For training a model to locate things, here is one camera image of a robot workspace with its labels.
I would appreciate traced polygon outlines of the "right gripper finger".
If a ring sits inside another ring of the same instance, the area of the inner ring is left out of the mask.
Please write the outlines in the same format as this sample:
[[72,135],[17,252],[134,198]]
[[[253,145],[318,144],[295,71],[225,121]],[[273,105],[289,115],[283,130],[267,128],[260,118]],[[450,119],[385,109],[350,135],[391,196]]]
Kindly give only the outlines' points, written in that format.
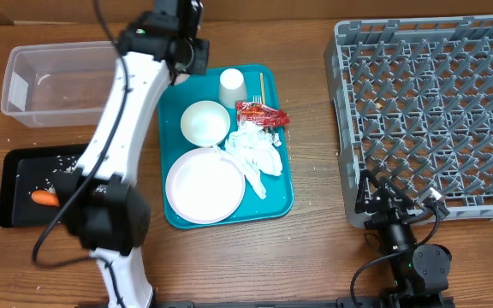
[[410,197],[408,197],[392,180],[387,177],[381,177],[379,181],[385,186],[390,195],[398,198],[402,206],[405,209],[412,209],[414,207],[414,202]]
[[371,181],[371,176],[372,173],[368,169],[365,169],[359,173],[359,185],[354,207],[356,212],[365,212],[366,181]]

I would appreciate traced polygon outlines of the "white bowl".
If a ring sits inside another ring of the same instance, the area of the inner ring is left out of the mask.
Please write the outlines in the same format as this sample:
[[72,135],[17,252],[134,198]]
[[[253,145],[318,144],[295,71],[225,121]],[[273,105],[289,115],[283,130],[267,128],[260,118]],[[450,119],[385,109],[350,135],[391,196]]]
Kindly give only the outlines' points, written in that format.
[[198,147],[219,145],[230,129],[228,111],[214,101],[191,104],[181,116],[181,132],[187,141]]

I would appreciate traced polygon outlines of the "wooden chopstick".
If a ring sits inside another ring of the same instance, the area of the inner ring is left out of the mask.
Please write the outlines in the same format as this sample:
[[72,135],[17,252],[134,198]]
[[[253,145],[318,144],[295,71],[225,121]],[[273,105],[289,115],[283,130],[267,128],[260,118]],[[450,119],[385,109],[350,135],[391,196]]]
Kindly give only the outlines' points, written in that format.
[[266,98],[265,98],[265,86],[264,86],[264,74],[260,72],[259,74],[260,78],[260,96],[261,96],[261,102],[263,105],[266,105]]

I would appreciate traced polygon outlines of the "white plastic fork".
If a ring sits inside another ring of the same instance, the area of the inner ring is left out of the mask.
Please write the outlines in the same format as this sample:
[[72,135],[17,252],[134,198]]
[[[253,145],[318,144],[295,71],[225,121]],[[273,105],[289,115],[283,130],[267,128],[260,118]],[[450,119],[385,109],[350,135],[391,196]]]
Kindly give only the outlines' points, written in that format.
[[261,104],[262,103],[262,98],[260,95],[254,95],[253,96],[253,102],[254,103],[257,103],[257,104]]

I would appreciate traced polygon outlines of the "red snack wrapper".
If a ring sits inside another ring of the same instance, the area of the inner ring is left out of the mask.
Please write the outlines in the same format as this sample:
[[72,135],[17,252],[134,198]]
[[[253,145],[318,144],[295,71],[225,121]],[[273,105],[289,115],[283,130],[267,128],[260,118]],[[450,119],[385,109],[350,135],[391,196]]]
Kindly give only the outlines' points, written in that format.
[[276,133],[276,128],[289,124],[290,120],[286,112],[275,110],[260,102],[248,101],[238,101],[235,104],[235,108],[239,125],[251,123],[267,129],[271,135],[273,145],[279,147],[282,144],[280,137]]

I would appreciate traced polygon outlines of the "white napkin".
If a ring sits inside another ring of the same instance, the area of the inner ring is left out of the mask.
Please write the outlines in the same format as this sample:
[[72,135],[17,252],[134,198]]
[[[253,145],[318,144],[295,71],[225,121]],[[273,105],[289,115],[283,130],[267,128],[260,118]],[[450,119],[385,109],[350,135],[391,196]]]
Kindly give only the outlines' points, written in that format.
[[219,152],[227,152],[232,157],[231,161],[261,199],[267,197],[261,174],[276,177],[282,174],[282,160],[273,138],[251,121],[240,122],[238,129],[229,135]]

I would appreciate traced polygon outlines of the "orange carrot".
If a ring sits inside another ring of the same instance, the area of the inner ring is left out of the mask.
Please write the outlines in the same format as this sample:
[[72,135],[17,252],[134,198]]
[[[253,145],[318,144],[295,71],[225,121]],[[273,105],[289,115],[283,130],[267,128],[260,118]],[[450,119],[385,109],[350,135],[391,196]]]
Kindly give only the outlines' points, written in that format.
[[41,204],[44,206],[58,207],[59,200],[58,197],[53,192],[38,190],[31,194],[33,202],[36,204]]

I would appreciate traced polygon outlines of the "pink bowl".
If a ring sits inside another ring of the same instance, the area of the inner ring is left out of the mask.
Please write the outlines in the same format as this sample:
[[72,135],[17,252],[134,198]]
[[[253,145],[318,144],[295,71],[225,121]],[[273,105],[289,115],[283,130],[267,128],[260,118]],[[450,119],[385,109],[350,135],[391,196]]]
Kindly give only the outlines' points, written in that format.
[[178,74],[169,83],[171,86],[177,86],[185,82],[190,77],[189,74]]

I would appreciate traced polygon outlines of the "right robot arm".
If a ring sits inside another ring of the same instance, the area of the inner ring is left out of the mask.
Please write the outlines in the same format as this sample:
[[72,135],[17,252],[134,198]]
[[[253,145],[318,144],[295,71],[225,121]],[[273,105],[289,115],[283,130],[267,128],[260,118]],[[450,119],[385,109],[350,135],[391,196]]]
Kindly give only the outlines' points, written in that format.
[[[364,222],[379,242],[381,256],[361,266],[350,282],[350,300],[362,307],[453,307],[445,298],[452,255],[448,248],[431,244],[441,220],[449,214],[444,196],[430,187],[417,201],[408,197],[386,177],[377,178],[364,170],[359,176],[355,199],[356,213],[368,213]],[[361,298],[355,282],[365,270],[387,262],[395,285],[380,291],[375,298]]]

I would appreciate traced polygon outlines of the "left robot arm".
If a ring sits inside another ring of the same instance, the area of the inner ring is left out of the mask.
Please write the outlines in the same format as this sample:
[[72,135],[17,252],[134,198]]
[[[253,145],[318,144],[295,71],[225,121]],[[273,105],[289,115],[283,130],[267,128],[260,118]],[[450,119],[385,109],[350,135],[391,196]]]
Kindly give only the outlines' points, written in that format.
[[56,178],[62,223],[103,276],[109,307],[154,307],[141,247],[151,207],[136,188],[140,153],[164,91],[207,70],[200,1],[157,1],[119,35],[113,85],[85,151]]

